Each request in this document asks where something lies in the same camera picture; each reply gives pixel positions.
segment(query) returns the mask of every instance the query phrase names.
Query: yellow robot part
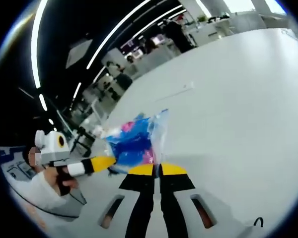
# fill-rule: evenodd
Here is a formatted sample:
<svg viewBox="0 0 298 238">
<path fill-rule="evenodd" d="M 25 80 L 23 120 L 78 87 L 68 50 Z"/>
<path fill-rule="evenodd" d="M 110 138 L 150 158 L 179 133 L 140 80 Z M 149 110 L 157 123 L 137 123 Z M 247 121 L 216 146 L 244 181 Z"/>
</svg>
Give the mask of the yellow robot part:
<svg viewBox="0 0 298 238">
<path fill-rule="evenodd" d="M 161 163 L 163 175 L 185 175 L 187 172 L 184 168 L 168 163 Z"/>
<path fill-rule="evenodd" d="M 96 156 L 90 159 L 94 172 L 100 172 L 116 162 L 113 156 Z"/>
<path fill-rule="evenodd" d="M 152 175 L 153 164 L 145 164 L 133 167 L 129 170 L 128 174 L 130 175 Z"/>
</svg>

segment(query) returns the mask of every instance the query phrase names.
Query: white robot head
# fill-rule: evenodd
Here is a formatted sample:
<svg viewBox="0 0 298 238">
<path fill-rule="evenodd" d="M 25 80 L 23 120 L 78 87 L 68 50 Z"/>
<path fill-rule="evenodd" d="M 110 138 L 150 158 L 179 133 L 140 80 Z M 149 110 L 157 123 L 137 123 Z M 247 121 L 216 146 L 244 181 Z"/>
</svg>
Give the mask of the white robot head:
<svg viewBox="0 0 298 238">
<path fill-rule="evenodd" d="M 37 154 L 35 158 L 38 165 L 47 165 L 70 157 L 65 136 L 58 131 L 50 131 L 47 135 L 42 130 L 36 131 L 34 143 L 41 150 L 41 154 Z"/>
</svg>

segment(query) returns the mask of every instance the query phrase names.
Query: window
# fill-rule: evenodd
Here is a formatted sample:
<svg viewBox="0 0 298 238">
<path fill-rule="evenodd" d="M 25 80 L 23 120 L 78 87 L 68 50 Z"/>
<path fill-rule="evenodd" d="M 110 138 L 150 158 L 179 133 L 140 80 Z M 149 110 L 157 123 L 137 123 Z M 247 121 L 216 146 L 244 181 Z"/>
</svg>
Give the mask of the window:
<svg viewBox="0 0 298 238">
<path fill-rule="evenodd" d="M 205 14 L 207 18 L 210 18 L 212 15 L 210 14 L 209 10 L 204 6 L 204 4 L 201 2 L 201 0 L 195 0 L 197 4 L 199 5 L 202 12 Z"/>
<path fill-rule="evenodd" d="M 270 11 L 277 14 L 286 14 L 283 8 L 275 0 L 265 0 Z"/>
<path fill-rule="evenodd" d="M 251 0 L 224 0 L 224 2 L 232 13 L 255 10 Z"/>
</svg>

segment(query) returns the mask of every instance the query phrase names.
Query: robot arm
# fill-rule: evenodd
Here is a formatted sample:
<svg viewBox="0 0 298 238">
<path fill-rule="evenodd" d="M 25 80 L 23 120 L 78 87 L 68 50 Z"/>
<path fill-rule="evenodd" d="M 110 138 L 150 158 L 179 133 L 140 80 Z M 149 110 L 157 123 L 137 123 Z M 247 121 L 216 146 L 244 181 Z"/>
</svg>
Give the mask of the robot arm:
<svg viewBox="0 0 298 238">
<path fill-rule="evenodd" d="M 98 156 L 93 158 L 81 158 L 79 161 L 68 162 L 70 157 L 69 146 L 65 136 L 58 131 L 50 131 L 45 135 L 44 131 L 38 130 L 35 134 L 35 146 L 41 151 L 35 155 L 36 165 L 56 167 L 58 171 L 57 183 L 60 187 L 61 196 L 70 192 L 70 188 L 63 186 L 63 181 L 84 174 L 102 171 L 116 162 L 115 157 Z M 69 173 L 63 171 L 67 166 Z"/>
</svg>

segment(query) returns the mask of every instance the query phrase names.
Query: person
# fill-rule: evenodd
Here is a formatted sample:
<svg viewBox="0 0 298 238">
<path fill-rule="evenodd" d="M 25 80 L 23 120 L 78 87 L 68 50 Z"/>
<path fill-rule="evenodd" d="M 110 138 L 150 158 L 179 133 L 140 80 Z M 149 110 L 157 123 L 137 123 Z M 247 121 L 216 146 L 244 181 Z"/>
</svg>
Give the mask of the person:
<svg viewBox="0 0 298 238">
<path fill-rule="evenodd" d="M 127 56 L 127 61 L 129 63 L 133 63 L 134 62 L 134 57 L 133 56 Z"/>
<path fill-rule="evenodd" d="M 139 49 L 144 53 L 146 54 L 147 53 L 147 50 L 146 50 L 146 45 L 145 45 L 145 38 L 142 38 L 139 42 Z"/>
<path fill-rule="evenodd" d="M 103 88 L 106 90 L 109 87 L 110 83 L 109 82 L 104 82 Z"/>
<path fill-rule="evenodd" d="M 111 98 L 115 101 L 118 102 L 120 100 L 120 96 L 118 95 L 118 93 L 113 89 L 113 88 L 109 88 L 108 92 L 111 93 Z"/>
<path fill-rule="evenodd" d="M 66 229 L 68 222 L 78 218 L 83 203 L 78 203 L 73 196 L 61 196 L 57 183 L 58 172 L 55 167 L 43 167 L 35 164 L 35 154 L 40 153 L 35 146 L 26 146 L 22 152 L 25 162 L 36 172 L 31 181 L 18 181 L 10 174 L 5 173 L 10 186 L 10 195 L 19 205 L 19 208 L 51 237 L 72 237 Z M 63 181 L 64 186 L 78 188 L 75 178 Z"/>
<path fill-rule="evenodd" d="M 145 47 L 147 54 L 150 54 L 153 50 L 158 48 L 151 39 L 145 41 Z"/>
<path fill-rule="evenodd" d="M 174 44 L 181 53 L 187 52 L 193 48 L 188 39 L 183 34 L 180 24 L 171 21 L 170 19 L 163 20 L 163 23 L 164 27 L 162 31 L 164 32 L 166 37 L 173 40 Z"/>
<path fill-rule="evenodd" d="M 106 66 L 111 76 L 113 76 L 123 90 L 127 90 L 133 83 L 133 80 L 123 73 L 124 68 L 120 67 L 120 65 L 114 64 L 112 61 L 108 61 Z"/>
</svg>

